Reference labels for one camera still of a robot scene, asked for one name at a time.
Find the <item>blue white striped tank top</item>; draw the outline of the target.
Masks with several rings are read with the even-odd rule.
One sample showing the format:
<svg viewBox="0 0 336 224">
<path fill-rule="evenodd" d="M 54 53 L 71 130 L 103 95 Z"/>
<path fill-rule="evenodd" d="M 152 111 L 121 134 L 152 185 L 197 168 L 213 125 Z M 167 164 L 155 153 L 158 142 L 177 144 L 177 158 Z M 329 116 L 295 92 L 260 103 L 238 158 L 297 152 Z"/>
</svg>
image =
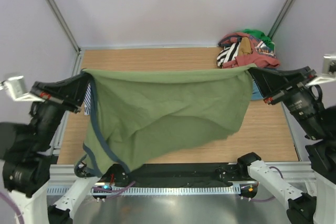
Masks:
<svg viewBox="0 0 336 224">
<path fill-rule="evenodd" d="M 84 97 L 84 115 L 90 115 L 91 111 L 91 85 L 88 84 Z"/>
</svg>

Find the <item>olive green tank top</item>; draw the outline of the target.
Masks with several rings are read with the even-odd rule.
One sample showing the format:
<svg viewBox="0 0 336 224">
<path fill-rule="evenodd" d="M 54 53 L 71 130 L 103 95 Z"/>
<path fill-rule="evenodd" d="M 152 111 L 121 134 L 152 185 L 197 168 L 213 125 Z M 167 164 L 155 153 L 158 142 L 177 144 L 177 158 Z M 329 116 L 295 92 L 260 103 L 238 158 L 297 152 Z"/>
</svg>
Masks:
<svg viewBox="0 0 336 224">
<path fill-rule="evenodd" d="M 90 79 L 86 171 L 126 172 L 239 131 L 253 92 L 249 66 L 190 71 L 83 69 Z"/>
</svg>

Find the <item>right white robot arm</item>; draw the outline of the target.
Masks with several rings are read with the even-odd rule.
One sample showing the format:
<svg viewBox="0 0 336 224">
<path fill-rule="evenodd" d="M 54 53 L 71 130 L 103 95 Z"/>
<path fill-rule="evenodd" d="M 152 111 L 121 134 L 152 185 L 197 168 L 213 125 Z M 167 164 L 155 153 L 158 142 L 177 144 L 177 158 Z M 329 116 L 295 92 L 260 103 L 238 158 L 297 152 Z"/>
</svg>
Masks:
<svg viewBox="0 0 336 224">
<path fill-rule="evenodd" d="M 283 178 L 256 153 L 238 158 L 238 177 L 260 182 L 283 205 L 291 223 L 335 223 L 335 107 L 324 107 L 320 87 L 335 81 L 335 67 L 323 74 L 309 67 L 251 68 L 249 73 L 264 102 L 282 103 L 314 144 L 305 147 L 310 162 L 286 164 Z"/>
</svg>

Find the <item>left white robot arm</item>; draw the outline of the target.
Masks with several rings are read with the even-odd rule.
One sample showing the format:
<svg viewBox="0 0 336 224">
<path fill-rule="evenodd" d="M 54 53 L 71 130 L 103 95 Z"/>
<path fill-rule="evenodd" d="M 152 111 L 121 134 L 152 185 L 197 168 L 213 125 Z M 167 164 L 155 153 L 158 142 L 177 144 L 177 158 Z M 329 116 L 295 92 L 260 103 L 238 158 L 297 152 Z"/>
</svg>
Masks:
<svg viewBox="0 0 336 224">
<path fill-rule="evenodd" d="M 73 223 L 87 193 L 97 181 L 106 182 L 111 168 L 98 164 L 87 150 L 75 166 L 76 180 L 64 197 L 47 204 L 52 157 L 46 155 L 66 112 L 78 113 L 93 77 L 82 72 L 59 82 L 36 82 L 27 90 L 24 77 L 16 75 L 1 82 L 13 101 L 30 102 L 31 121 L 27 124 L 1 123 L 2 178 L 5 197 L 19 223 Z"/>
</svg>

